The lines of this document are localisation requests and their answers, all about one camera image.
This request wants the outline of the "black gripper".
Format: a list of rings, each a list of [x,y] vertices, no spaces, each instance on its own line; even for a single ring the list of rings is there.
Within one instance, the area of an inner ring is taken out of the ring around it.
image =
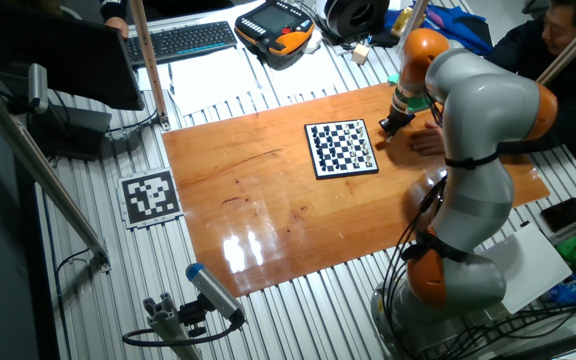
[[[379,125],[385,137],[394,137],[402,127],[408,125],[414,118],[414,113],[408,113],[406,110],[391,106],[387,119],[380,120]]]

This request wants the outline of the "operator bare hand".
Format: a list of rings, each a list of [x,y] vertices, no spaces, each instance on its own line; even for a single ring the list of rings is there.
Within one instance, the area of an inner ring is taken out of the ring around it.
[[[111,17],[104,22],[104,25],[119,30],[124,40],[128,38],[128,24],[123,18]]]

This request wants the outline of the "left hand of seated man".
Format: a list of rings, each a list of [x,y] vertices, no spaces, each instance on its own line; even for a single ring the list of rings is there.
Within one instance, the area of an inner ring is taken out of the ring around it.
[[[410,135],[409,147],[421,156],[444,155],[443,129],[433,122],[426,122],[423,129]]]

